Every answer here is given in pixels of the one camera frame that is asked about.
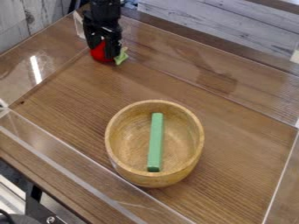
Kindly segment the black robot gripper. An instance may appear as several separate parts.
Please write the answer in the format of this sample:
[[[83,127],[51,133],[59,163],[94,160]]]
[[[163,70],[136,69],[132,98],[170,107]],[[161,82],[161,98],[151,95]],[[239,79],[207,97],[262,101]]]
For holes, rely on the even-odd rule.
[[[90,0],[90,9],[83,11],[83,29],[88,47],[95,49],[106,35],[106,58],[112,60],[122,49],[120,0]]]

